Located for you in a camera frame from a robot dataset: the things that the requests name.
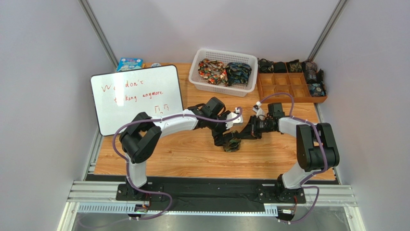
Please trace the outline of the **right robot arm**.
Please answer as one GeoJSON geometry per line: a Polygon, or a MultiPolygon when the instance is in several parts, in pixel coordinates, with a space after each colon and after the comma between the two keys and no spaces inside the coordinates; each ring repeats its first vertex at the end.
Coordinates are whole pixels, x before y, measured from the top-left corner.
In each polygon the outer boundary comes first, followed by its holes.
{"type": "Polygon", "coordinates": [[[276,197],[285,200],[298,193],[311,177],[340,163],[340,155],[329,123],[311,123],[294,116],[286,116],[281,103],[270,103],[265,115],[259,105],[253,110],[240,139],[261,139],[263,133],[279,132],[296,138],[297,163],[277,178],[276,197]]]}

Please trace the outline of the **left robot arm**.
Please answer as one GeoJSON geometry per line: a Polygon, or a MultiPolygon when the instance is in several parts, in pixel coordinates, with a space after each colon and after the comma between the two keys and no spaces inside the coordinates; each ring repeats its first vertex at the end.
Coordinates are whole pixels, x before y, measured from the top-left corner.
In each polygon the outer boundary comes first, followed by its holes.
{"type": "Polygon", "coordinates": [[[132,122],[122,126],[115,136],[124,152],[121,157],[127,165],[126,182],[141,192],[147,183],[146,162],[154,153],[158,141],[181,131],[208,128],[217,147],[228,148],[236,138],[229,130],[243,123],[243,110],[237,107],[233,112],[216,97],[207,103],[188,107],[180,113],[168,116],[148,116],[138,113],[132,122]]]}

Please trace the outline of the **blue brown floral tie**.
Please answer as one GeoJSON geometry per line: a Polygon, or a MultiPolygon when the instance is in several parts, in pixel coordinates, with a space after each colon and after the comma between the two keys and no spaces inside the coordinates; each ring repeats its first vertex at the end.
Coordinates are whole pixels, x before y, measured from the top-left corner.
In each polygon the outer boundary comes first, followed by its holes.
{"type": "Polygon", "coordinates": [[[240,150],[241,141],[239,138],[232,138],[223,145],[223,150],[228,153],[236,152],[240,150]]]}

